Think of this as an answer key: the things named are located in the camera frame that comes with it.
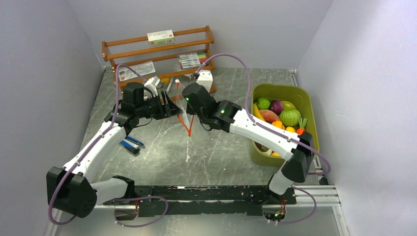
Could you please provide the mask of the clear zip bag orange zipper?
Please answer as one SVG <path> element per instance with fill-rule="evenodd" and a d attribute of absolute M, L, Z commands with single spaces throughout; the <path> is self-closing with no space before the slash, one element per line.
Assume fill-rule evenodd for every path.
<path fill-rule="evenodd" d="M 187 98 L 182 95 L 185 85 L 179 79 L 174 80 L 175 104 L 182 110 L 182 114 L 177 115 L 180 123 L 185 128 L 187 134 L 186 153 L 190 154 L 192 145 L 196 145 L 198 136 L 198 118 L 188 113 Z"/>

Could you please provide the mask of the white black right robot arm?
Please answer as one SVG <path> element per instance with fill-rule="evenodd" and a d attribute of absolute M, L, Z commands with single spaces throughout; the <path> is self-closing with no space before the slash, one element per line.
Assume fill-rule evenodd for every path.
<path fill-rule="evenodd" d="M 303 183 L 315 155 L 314 140 L 310 133 L 299 135 L 275 127 L 251 115 L 229 100 L 216 101 L 206 88 L 198 83 L 187 85 L 182 96 L 187 102 L 187 113 L 196 115 L 210 130 L 222 130 L 241 135 L 278 153 L 283 166 L 268 182 L 266 199 L 276 204 L 294 183 Z"/>

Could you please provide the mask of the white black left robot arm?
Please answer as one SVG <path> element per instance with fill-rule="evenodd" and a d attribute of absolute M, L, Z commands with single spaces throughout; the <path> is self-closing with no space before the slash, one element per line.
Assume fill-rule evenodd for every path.
<path fill-rule="evenodd" d="M 125 205 L 134 202 L 137 195 L 133 180 L 114 176 L 91 183 L 91 179 L 110 150 L 139 127 L 140 119 L 159 120 L 183 113 L 165 91 L 151 90 L 137 82 L 129 83 L 126 89 L 122 99 L 116 95 L 113 110 L 88 144 L 63 167 L 52 167 L 47 172 L 48 217 L 52 223 L 61 224 L 54 219 L 53 209 L 84 218 L 96 205 L 108 201 Z"/>

